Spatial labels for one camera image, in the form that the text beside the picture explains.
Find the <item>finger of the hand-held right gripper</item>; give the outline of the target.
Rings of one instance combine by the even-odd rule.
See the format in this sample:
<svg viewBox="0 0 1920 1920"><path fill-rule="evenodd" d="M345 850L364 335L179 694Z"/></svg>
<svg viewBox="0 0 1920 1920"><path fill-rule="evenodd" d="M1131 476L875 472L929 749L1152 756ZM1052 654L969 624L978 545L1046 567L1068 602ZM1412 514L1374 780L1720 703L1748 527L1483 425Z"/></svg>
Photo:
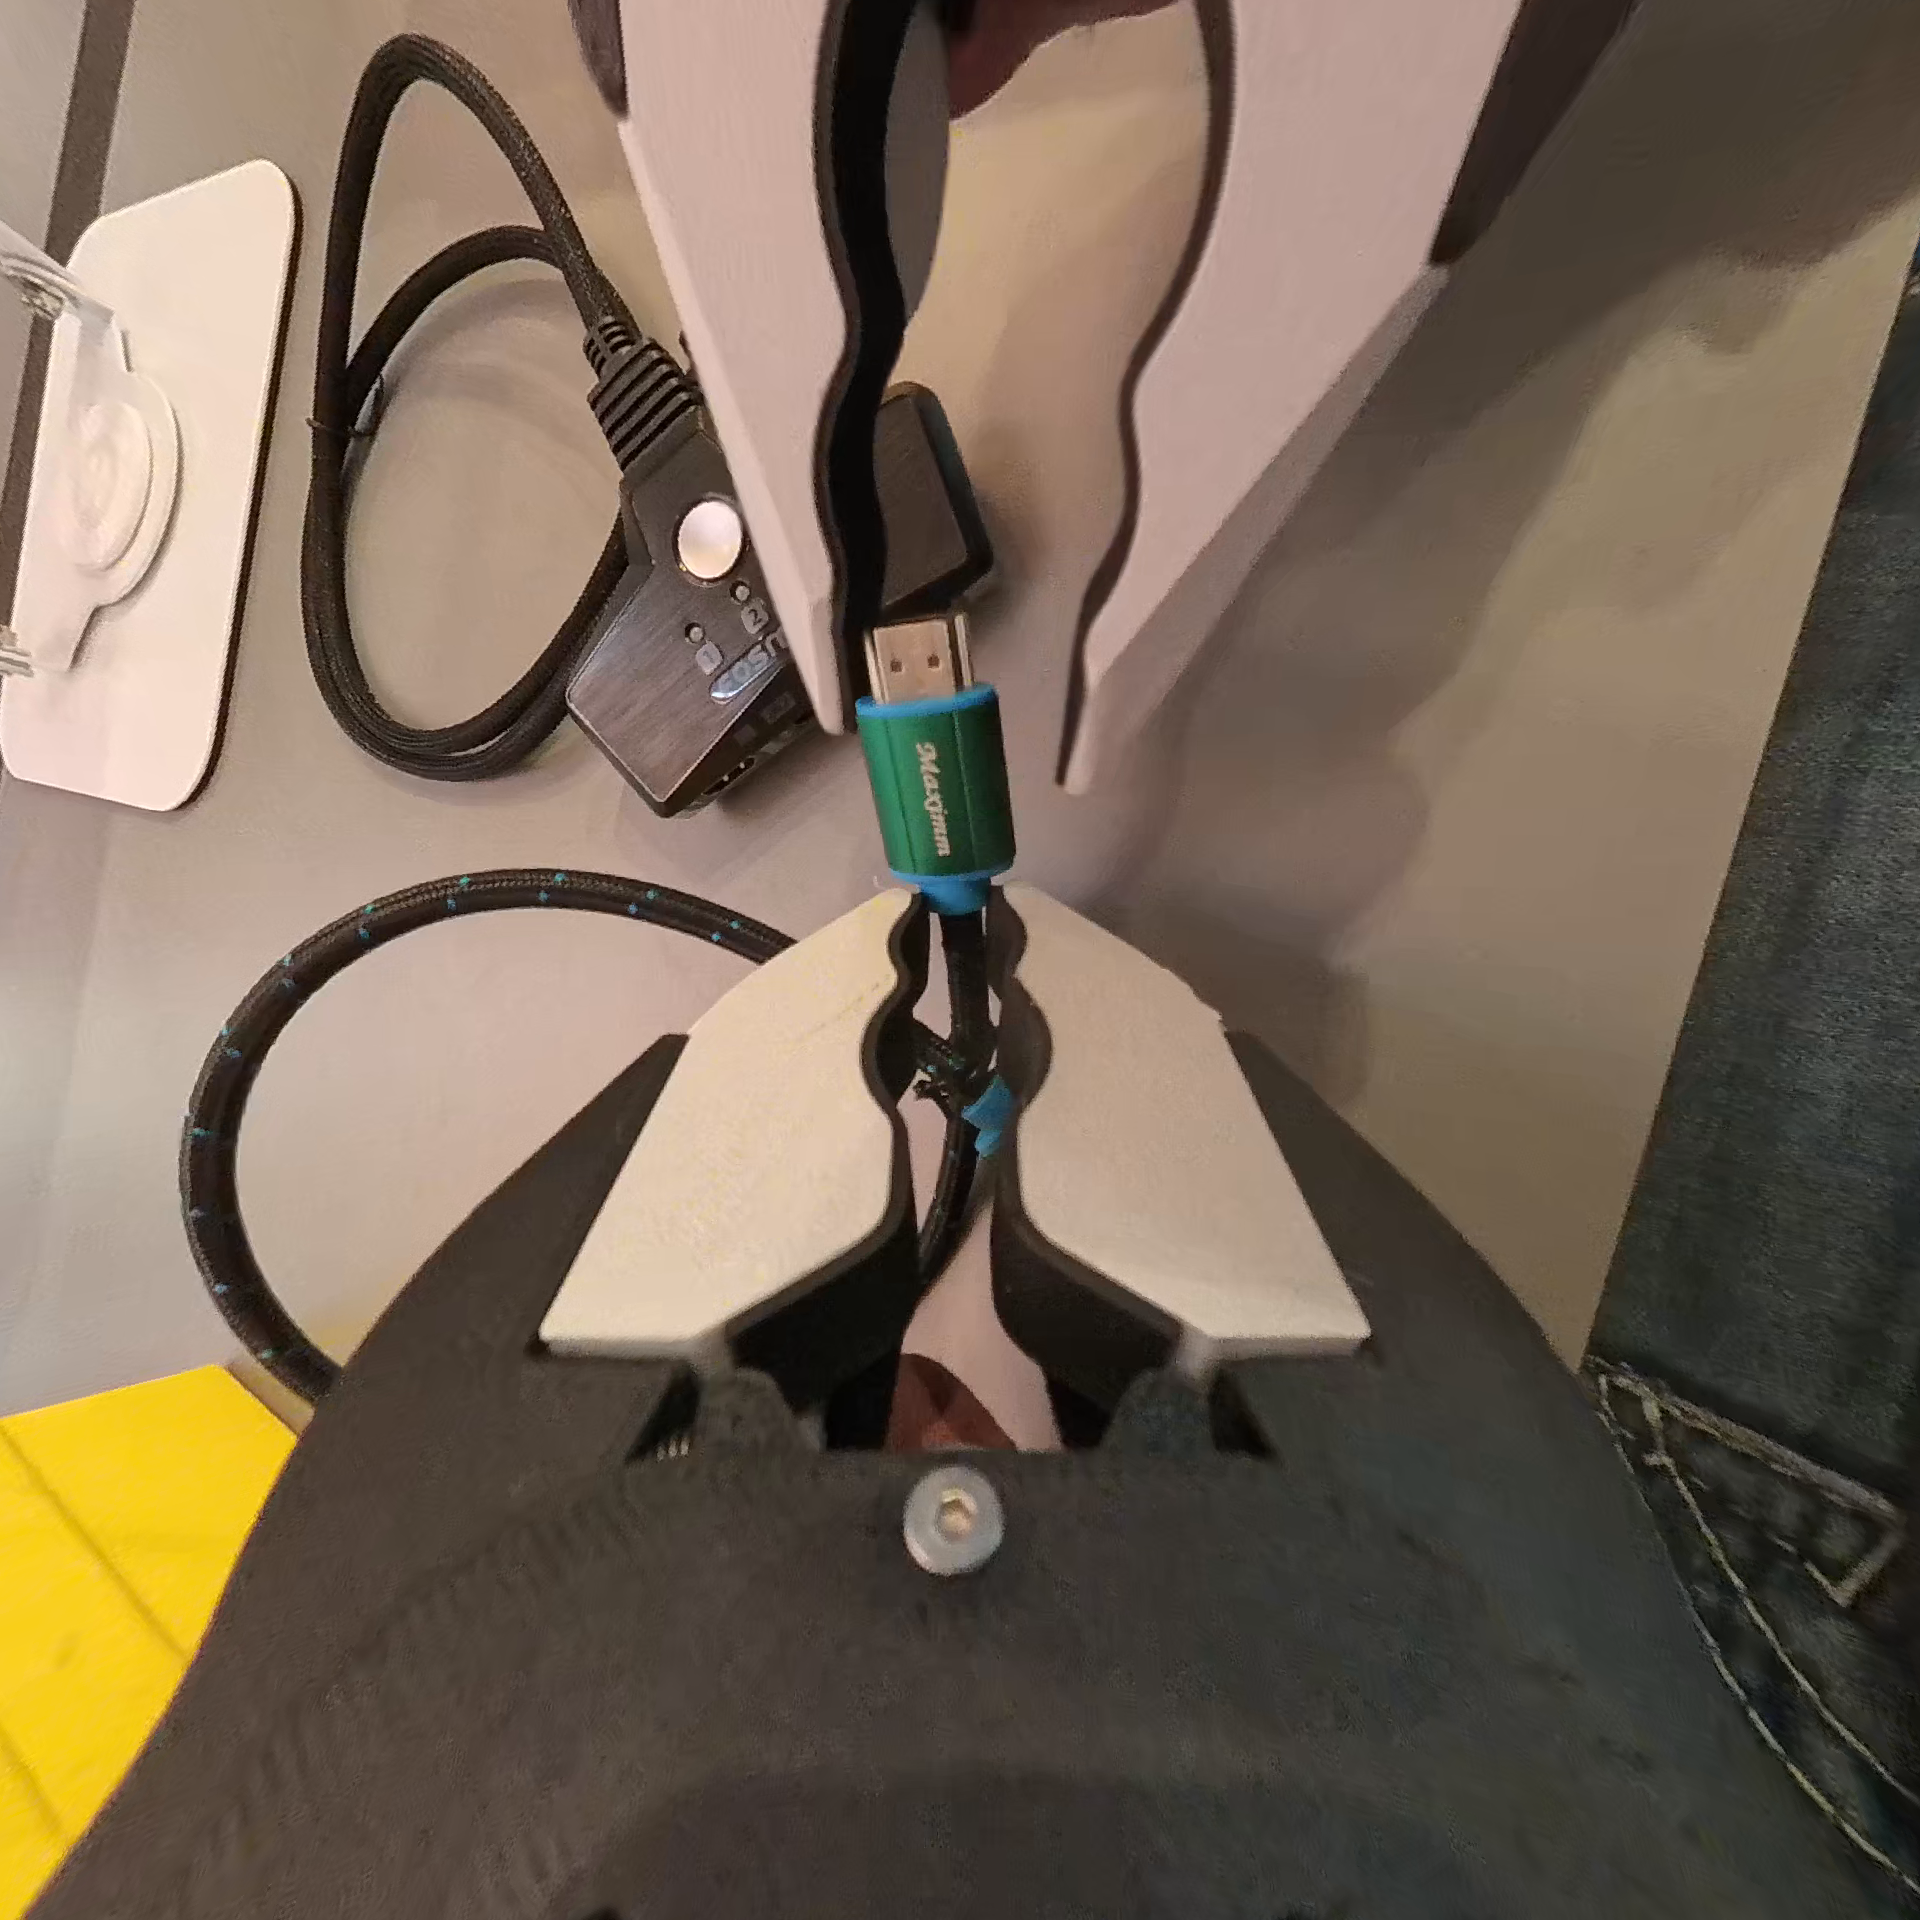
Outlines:
<svg viewBox="0 0 1920 1920"><path fill-rule="evenodd" d="M615 12L623 148L815 711L946 713L961 615L881 609L875 428L940 236L962 8Z"/></svg>
<svg viewBox="0 0 1920 1920"><path fill-rule="evenodd" d="M1196 13L1207 165L1120 381L1120 527L1064 726L1074 796L1162 708L1433 300L1433 239L1520 5Z"/></svg>

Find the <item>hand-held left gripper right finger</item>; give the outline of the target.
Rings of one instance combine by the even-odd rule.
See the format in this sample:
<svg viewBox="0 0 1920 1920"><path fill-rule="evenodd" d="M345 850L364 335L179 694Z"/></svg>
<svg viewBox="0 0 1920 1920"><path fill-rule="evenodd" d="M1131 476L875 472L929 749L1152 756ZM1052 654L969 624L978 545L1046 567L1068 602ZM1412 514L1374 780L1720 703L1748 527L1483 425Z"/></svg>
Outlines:
<svg viewBox="0 0 1920 1920"><path fill-rule="evenodd" d="M1108 1422L1174 1373L1344 1359L1372 1337L1220 1012L1041 886L993 900L993 1298L1049 1388Z"/></svg>

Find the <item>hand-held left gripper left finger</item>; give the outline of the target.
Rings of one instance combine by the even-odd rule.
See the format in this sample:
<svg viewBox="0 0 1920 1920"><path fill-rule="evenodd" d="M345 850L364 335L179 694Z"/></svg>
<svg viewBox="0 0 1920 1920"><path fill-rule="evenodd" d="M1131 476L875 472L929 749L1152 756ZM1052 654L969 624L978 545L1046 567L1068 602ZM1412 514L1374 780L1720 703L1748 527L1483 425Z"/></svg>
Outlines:
<svg viewBox="0 0 1920 1920"><path fill-rule="evenodd" d="M921 1300L899 1101L924 900L890 886L687 1034L537 1330L555 1359L769 1376L833 1449L881 1449Z"/></svg>

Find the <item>silver HDMI splitter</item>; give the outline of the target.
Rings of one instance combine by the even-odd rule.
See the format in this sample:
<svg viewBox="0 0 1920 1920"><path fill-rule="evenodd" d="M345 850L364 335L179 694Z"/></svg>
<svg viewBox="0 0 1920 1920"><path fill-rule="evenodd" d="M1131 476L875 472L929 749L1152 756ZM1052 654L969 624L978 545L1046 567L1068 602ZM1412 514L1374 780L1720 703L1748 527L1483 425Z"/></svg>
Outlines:
<svg viewBox="0 0 1920 1920"><path fill-rule="evenodd" d="M881 615L958 609L995 567L937 393L897 384L878 414L887 537ZM664 818L708 805L815 722L730 465L695 414L623 472L630 564L567 684L567 713Z"/></svg>

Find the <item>yellow plastic bin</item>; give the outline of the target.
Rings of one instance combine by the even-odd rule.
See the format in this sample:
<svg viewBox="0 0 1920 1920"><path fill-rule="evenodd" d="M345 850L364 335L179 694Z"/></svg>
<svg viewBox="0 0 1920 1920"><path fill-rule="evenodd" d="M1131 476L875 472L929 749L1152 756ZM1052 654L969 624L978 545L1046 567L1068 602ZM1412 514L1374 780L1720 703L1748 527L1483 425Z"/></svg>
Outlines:
<svg viewBox="0 0 1920 1920"><path fill-rule="evenodd" d="M4 1417L4 1918L158 1726L296 1441L217 1364Z"/></svg>

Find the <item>person's left hand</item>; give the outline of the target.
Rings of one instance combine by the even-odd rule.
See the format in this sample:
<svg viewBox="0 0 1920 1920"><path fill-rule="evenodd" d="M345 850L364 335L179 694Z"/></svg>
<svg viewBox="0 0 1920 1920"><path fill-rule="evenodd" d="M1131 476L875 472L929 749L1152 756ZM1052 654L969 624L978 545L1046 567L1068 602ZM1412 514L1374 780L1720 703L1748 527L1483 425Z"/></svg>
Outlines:
<svg viewBox="0 0 1920 1920"><path fill-rule="evenodd" d="M899 1354L881 1445L890 1453L1018 1450L967 1383L920 1352Z"/></svg>

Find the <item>person's right hand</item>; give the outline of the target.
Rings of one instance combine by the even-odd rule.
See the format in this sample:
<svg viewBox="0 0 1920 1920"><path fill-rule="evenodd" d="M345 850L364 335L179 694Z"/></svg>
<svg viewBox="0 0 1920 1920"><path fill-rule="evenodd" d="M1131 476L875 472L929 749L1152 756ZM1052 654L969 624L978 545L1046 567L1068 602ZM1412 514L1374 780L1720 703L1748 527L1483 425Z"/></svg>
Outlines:
<svg viewBox="0 0 1920 1920"><path fill-rule="evenodd" d="M942 1L948 117L985 105L1056 31L1052 1Z"/></svg>

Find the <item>white folding stand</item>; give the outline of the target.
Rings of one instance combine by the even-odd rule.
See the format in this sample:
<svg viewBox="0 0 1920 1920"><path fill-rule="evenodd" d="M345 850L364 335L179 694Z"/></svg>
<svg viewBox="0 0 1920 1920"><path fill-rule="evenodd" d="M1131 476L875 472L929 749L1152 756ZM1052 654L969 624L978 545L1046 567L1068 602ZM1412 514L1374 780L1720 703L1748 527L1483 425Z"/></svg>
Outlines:
<svg viewBox="0 0 1920 1920"><path fill-rule="evenodd" d="M299 206L248 159L98 217L63 262L4 229L50 325L4 621L4 767L175 812L225 735Z"/></svg>

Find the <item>person's jeans leg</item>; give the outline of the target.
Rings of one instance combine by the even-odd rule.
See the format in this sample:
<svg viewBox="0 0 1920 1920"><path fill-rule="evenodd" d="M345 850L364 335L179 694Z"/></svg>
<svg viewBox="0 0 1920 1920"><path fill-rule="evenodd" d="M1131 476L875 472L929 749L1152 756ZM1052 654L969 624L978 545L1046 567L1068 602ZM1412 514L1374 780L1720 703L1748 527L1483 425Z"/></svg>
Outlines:
<svg viewBox="0 0 1920 1920"><path fill-rule="evenodd" d="M1839 1912L1915 1916L1915 268L1703 953L1583 1373Z"/></svg>

